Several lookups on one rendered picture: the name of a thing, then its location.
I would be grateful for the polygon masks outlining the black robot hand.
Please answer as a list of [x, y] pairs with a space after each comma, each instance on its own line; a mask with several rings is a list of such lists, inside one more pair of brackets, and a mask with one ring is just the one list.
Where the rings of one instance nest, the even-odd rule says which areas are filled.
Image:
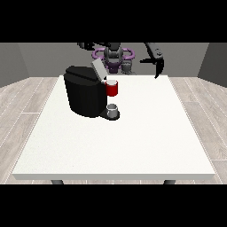
[[159, 77], [164, 68], [164, 58], [141, 59], [140, 62], [144, 64], [153, 64], [156, 66], [155, 79]]
[[94, 51], [94, 43], [78, 43], [77, 45], [86, 51]]

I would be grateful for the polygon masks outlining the pale grey machine lid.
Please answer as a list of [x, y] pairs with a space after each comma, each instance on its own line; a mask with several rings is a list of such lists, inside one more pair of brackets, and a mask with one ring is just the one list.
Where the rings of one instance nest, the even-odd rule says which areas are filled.
[[108, 73], [104, 67], [104, 64], [102, 63], [101, 59], [95, 59], [91, 62], [91, 65], [93, 67], [93, 69], [95, 70], [97, 76], [98, 76], [98, 79], [100, 81], [103, 81]]

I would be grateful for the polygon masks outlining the small grey coffee pod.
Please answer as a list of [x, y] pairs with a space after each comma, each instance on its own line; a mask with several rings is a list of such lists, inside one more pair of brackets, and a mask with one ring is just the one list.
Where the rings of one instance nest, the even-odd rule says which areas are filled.
[[123, 74], [130, 74], [131, 73], [131, 68], [132, 68], [132, 63], [130, 61], [124, 61], [121, 64], [121, 72]]

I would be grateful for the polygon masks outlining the black coffee machine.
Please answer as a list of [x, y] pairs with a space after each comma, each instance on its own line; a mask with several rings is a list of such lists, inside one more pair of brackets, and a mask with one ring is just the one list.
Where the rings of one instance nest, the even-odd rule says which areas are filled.
[[70, 66], [64, 74], [67, 97], [70, 108], [84, 117], [103, 117], [109, 121], [120, 118], [120, 112], [114, 118], [107, 116], [106, 81], [100, 81], [92, 67]]

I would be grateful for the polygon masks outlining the red pod holder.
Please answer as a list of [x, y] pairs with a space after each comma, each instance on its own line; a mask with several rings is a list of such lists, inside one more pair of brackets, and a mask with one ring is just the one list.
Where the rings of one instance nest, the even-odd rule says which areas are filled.
[[116, 80], [106, 81], [106, 95], [114, 97], [118, 94], [118, 82]]

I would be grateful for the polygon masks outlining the small grey cup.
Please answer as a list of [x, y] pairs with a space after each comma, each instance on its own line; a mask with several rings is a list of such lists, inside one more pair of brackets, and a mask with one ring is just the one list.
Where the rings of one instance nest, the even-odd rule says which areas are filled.
[[107, 110], [107, 116], [110, 118], [114, 118], [118, 114], [118, 107], [116, 104], [109, 104], [106, 107], [106, 110]]

